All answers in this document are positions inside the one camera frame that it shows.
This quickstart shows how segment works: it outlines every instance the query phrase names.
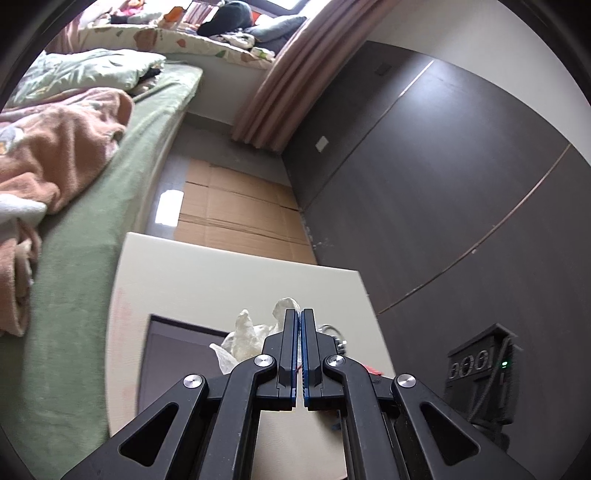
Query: cardboard sheet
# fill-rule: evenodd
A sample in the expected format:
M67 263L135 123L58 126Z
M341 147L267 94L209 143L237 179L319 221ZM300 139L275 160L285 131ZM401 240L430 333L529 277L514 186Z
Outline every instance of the cardboard sheet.
M289 187L202 160L186 180L175 240L316 264Z

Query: silver rivet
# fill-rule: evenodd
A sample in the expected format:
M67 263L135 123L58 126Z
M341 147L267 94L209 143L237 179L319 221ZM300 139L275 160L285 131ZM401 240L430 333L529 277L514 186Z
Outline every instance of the silver rivet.
M331 355L326 359L326 363L331 367L340 367L345 363L345 357L341 355Z
M404 388L412 388L417 384L417 379L410 374L399 375L396 381L398 385Z
M273 361L273 357L265 353L255 357L255 364L259 367L268 367L269 365L272 365Z
M203 378L199 375L187 375L183 379L183 385L187 388L197 388L203 383Z

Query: pink blanket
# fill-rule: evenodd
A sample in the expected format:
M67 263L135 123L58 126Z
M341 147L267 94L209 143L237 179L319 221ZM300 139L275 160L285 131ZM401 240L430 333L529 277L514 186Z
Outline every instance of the pink blanket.
M0 113L0 333L22 336L27 329L37 223L99 175L132 107L121 90L93 88Z

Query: light switch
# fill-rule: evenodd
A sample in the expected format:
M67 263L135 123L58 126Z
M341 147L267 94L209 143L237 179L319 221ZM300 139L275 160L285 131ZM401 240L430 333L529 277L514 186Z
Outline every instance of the light switch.
M320 140L318 140L316 142L316 150L318 150L318 152L322 153L325 146L328 144L329 144L329 141L326 139L326 137L324 135L322 135L322 137L320 137Z

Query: wooden cabinet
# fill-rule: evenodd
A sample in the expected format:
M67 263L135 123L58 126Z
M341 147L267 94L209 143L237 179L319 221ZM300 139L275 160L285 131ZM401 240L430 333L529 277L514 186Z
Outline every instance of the wooden cabinet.
M524 353L509 454L538 480L558 479L591 431L591 167L486 80L373 47L341 71L285 152L318 262L359 270L375 311L385 310L378 320L395 370L438 394L449 350L495 322L513 330ZM375 96L365 52L372 69L392 63ZM411 64L417 73L398 81ZM323 134L329 144L315 152ZM435 278L559 158L506 223Z

